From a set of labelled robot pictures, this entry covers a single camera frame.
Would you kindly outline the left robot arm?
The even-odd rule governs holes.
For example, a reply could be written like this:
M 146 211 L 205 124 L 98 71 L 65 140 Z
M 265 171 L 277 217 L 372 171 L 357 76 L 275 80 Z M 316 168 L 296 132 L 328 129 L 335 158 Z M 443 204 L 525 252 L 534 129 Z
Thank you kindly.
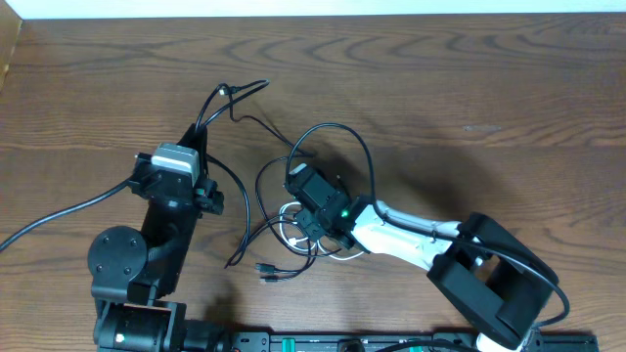
M 206 129 L 191 125 L 178 143 L 137 155 L 125 185 L 148 203 L 141 228 L 108 228 L 88 251 L 98 350 L 183 349 L 186 307 L 163 298 L 177 287 L 198 220 L 224 209 L 206 147 Z

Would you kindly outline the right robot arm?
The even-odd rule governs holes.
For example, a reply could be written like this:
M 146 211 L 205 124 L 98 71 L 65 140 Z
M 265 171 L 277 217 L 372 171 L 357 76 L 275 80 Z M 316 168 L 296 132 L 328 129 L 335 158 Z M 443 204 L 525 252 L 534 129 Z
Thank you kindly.
M 367 196 L 351 198 L 316 168 L 300 164 L 287 176 L 299 202 L 296 223 L 314 242 L 399 258 L 428 279 L 479 332 L 480 351 L 519 351 L 537 328 L 556 273 L 492 218 L 428 220 Z

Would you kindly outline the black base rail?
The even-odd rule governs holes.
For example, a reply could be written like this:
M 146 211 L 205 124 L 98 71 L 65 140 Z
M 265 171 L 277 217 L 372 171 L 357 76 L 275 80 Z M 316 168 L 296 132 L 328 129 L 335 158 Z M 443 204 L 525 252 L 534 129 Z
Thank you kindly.
M 183 351 L 238 352 L 341 352 L 341 351 L 479 351 L 511 352 L 470 330 L 436 330 L 417 334 L 348 334 L 334 332 L 274 332 L 228 330 L 208 322 L 190 321 Z M 531 331 L 516 348 L 519 352 L 599 352 L 595 336 L 582 332 L 542 333 Z

